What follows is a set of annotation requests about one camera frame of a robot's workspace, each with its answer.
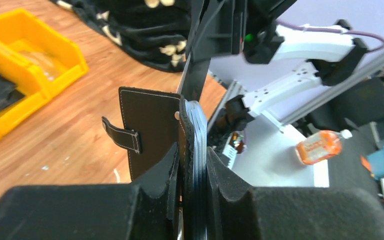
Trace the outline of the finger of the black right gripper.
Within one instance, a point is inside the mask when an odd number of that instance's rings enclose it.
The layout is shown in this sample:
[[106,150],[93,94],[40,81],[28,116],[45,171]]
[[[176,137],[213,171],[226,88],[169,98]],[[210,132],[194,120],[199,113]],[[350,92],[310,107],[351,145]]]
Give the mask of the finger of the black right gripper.
[[191,26],[186,45],[186,64],[177,93],[187,101],[199,101],[206,81],[210,61],[216,56],[211,46],[220,36],[218,23],[224,0],[192,0]]

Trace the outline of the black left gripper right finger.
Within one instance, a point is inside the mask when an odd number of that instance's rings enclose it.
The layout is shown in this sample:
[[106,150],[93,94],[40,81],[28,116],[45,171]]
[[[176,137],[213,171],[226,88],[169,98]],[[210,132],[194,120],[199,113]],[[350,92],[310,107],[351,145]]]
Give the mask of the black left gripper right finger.
[[384,240],[384,208],[361,189],[255,187],[207,149],[210,240]]

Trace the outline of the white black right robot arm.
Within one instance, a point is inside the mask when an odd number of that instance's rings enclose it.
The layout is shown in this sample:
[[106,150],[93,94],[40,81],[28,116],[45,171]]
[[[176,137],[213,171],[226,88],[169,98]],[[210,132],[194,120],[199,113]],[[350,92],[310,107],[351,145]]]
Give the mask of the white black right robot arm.
[[335,86],[352,75],[368,52],[361,33],[345,20],[329,27],[291,26],[279,21],[292,0],[194,0],[186,63],[177,92],[198,101],[210,61],[243,54],[250,64],[303,59],[276,82],[239,94],[225,103],[224,114],[208,124],[208,142],[218,144],[242,131],[267,108],[295,94]]

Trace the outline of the black leather card holder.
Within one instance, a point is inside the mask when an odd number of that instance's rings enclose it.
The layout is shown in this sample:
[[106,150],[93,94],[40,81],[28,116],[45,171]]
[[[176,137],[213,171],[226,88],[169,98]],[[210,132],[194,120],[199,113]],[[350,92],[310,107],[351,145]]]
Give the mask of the black leather card holder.
[[122,197],[123,238],[173,240],[183,218],[183,238],[201,239],[195,212],[200,176],[194,170],[194,127],[183,96],[122,86],[123,128],[103,117],[113,142],[127,150],[131,182],[116,186]]

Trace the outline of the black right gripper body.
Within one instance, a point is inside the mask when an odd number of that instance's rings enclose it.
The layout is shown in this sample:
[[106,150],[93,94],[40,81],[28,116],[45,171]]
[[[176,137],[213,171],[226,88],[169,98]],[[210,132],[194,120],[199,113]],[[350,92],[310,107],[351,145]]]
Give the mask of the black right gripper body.
[[192,62],[243,54],[248,63],[269,63],[285,41],[276,20],[295,2],[192,0]]

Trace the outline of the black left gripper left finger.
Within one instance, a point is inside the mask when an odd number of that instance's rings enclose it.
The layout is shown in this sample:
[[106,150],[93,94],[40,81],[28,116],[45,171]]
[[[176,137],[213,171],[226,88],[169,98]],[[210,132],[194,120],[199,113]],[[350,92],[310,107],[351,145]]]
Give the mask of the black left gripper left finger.
[[15,186],[0,198],[0,240],[174,240],[179,150],[131,183]]

